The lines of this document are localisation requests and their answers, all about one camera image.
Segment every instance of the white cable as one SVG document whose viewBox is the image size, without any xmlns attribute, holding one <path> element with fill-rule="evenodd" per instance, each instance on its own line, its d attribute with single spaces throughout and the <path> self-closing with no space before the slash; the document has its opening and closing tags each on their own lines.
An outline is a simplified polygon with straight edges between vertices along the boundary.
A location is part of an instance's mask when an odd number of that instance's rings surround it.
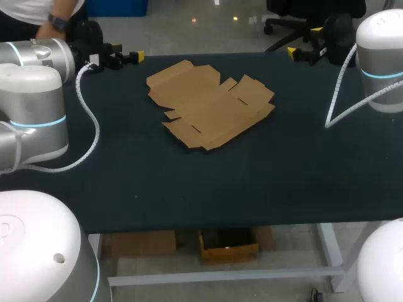
<svg viewBox="0 0 403 302">
<path fill-rule="evenodd" d="M 9 128 L 15 136 L 16 139 L 16 150 L 15 150 L 15 161 L 14 161 L 14 166 L 11 169 L 6 169 L 4 171 L 0 171 L 0 175 L 1 174 L 8 174 L 8 173 L 12 173 L 14 172 L 19 164 L 20 164 L 20 160 L 21 160 L 21 137 L 25 134 L 24 131 L 21 130 L 17 130 L 16 128 L 14 128 L 12 125 L 10 125 L 9 123 L 6 123 L 5 121 L 0 121 L 0 124 L 4 125 L 5 127 Z"/>
<path fill-rule="evenodd" d="M 332 127 L 339 120 L 341 120 L 342 118 L 345 118 L 350 113 L 352 113 L 354 110 L 356 110 L 359 107 L 365 105 L 366 103 L 376 99 L 377 97 L 379 97 L 381 95 L 384 95 L 386 92 L 389 92 L 389 91 L 391 91 L 393 89 L 396 89 L 396 88 L 398 88 L 400 86 L 403 86 L 403 81 L 399 81 L 399 82 L 396 82 L 395 84 L 389 85 L 389 86 L 377 91 L 376 93 L 371 94 L 370 96 L 366 97 L 362 101 L 356 103 L 354 106 L 348 108 L 346 111 L 342 112 L 339 116 L 337 116 L 335 119 L 332 120 L 331 118 L 332 118 L 332 114 L 333 114 L 333 109 L 334 109 L 334 105 L 336 104 L 336 100 L 338 98 L 339 89 L 340 89 L 340 86 L 341 86 L 341 80 L 343 79 L 343 75 L 344 75 L 344 72 L 347 69 L 347 65 L 349 64 L 352 56 L 356 52 L 356 49 L 357 49 L 357 44 L 355 44 L 353 46 L 353 48 L 350 50 L 350 53 L 347 55 L 346 60 L 344 61 L 343 66 L 341 67 L 339 77 L 338 77 L 338 80 L 336 82 L 336 87 L 334 88 L 333 98 L 332 98 L 332 102 L 330 104 L 329 112 L 327 113 L 327 118 L 326 118 L 326 122 L 325 122 L 325 127 L 326 128 Z"/>
<path fill-rule="evenodd" d="M 80 101 L 81 106 L 84 108 L 84 110 L 87 112 L 89 117 L 94 122 L 94 126 L 95 126 L 95 138 L 94 138 L 94 142 L 90 146 L 89 150 L 79 160 L 77 160 L 76 162 L 74 162 L 71 165 L 68 165 L 67 167 L 58 168 L 58 169 L 50 169 L 50 168 L 38 167 L 36 165 L 21 165 L 18 167 L 19 169 L 31 169 L 31 170 L 36 170 L 36 171 L 40 171 L 40 172 L 48 172 L 48 173 L 64 172 L 64 171 L 70 170 L 71 168 L 74 168 L 77 165 L 79 165 L 93 152 L 93 150 L 95 149 L 95 146 L 97 145 L 98 140 L 99 140 L 99 123 L 98 123 L 95 115 L 91 112 L 91 110 L 88 108 L 87 104 L 84 102 L 84 98 L 82 97 L 81 87 L 80 87 L 81 86 L 80 85 L 81 77 L 85 72 L 92 69 L 92 68 L 90 68 L 91 65 L 92 65 L 92 63 L 87 64 L 82 69 L 80 69 L 80 71 L 78 72 L 77 78 L 76 78 L 76 91 L 77 91 L 78 100 Z"/>
</svg>

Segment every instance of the cardboard box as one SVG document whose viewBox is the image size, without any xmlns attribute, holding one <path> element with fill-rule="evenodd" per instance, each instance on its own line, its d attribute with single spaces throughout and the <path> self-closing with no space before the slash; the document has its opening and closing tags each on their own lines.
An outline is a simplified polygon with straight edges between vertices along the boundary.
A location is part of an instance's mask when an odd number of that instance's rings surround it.
<svg viewBox="0 0 403 302">
<path fill-rule="evenodd" d="M 274 93 L 245 75 L 220 85 L 220 73 L 209 65 L 195 67 L 184 60 L 147 78 L 149 96 L 173 109 L 162 123 L 189 148 L 217 148 L 274 109 Z"/>
<path fill-rule="evenodd" d="M 262 250 L 275 250 L 276 244 L 271 231 L 271 226 L 257 226 L 253 228 L 253 234 L 256 242 L 259 244 L 260 251 Z"/>
<path fill-rule="evenodd" d="M 200 243 L 200 255 L 202 261 L 206 264 L 225 264 L 250 261 L 256 258 L 259 252 L 259 244 L 254 238 L 250 242 L 228 247 L 209 247 L 206 243 L 207 238 L 203 231 L 198 231 Z"/>
<path fill-rule="evenodd" d="M 111 256 L 131 258 L 173 254 L 176 251 L 174 231 L 111 234 Z"/>
</svg>

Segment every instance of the gray floor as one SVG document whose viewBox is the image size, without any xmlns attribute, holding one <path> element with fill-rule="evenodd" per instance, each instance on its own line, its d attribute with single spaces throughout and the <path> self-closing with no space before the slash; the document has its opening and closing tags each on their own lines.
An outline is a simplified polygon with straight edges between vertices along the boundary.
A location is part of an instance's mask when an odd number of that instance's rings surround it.
<svg viewBox="0 0 403 302">
<path fill-rule="evenodd" d="M 396 0 L 402 7 L 403 0 Z M 381 0 L 367 0 L 367 16 L 380 11 Z M 146 55 L 183 53 L 262 52 L 289 33 L 275 28 L 263 33 L 270 16 L 264 0 L 150 0 L 143 18 L 96 18 L 106 42 L 122 43 L 123 51 L 145 50 Z M 301 47 L 302 42 L 291 43 Z M 343 255 L 346 255 L 365 223 L 335 224 Z M 273 227 L 277 250 L 264 252 L 247 264 L 203 266 L 197 249 L 183 249 L 164 257 L 120 259 L 117 275 L 161 274 L 171 272 L 222 271 L 281 267 L 321 266 L 324 257 L 317 232 L 311 225 Z M 191 233 L 182 234 L 191 237 Z M 106 271 L 111 262 L 103 261 Z M 362 302 L 356 286 L 347 293 L 332 294 L 328 278 L 303 278 L 259 281 L 199 282 L 116 288 L 114 302 L 128 301 L 273 301 L 307 302 L 310 289 L 326 293 L 327 302 Z"/>
<path fill-rule="evenodd" d="M 334 224 L 343 257 L 346 256 L 364 226 L 365 223 Z M 317 267 L 326 264 L 315 226 L 274 226 L 273 235 L 276 250 L 262 252 L 256 260 L 248 263 L 203 265 L 199 260 L 196 233 L 188 231 L 178 233 L 178 240 L 185 243 L 185 248 L 179 249 L 174 255 L 120 259 L 117 263 L 106 259 L 101 262 L 101 265 L 107 274 L 131 276 L 175 272 Z M 324 292 L 327 302 L 362 302 L 356 285 L 347 293 L 333 294 L 327 277 L 129 286 L 115 288 L 113 299 L 114 302 L 308 302 L 307 298 L 311 288 Z"/>
</svg>

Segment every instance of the blue container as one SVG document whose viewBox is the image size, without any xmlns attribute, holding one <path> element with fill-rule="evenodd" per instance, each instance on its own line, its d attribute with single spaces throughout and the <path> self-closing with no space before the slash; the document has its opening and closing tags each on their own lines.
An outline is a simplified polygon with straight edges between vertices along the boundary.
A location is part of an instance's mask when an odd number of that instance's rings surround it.
<svg viewBox="0 0 403 302">
<path fill-rule="evenodd" d="M 90 17 L 143 17 L 149 0 L 86 0 Z"/>
</svg>

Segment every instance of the flattened cardboard box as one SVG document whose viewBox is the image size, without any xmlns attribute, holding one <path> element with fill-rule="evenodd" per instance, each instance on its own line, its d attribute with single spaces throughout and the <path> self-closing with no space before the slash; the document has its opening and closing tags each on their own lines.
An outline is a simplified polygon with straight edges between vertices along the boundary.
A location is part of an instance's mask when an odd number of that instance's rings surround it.
<svg viewBox="0 0 403 302">
<path fill-rule="evenodd" d="M 220 85 L 220 73 L 209 65 L 195 67 L 184 60 L 147 78 L 149 96 L 173 109 L 162 123 L 189 148 L 217 148 L 275 108 L 274 93 L 247 75 Z"/>
</svg>

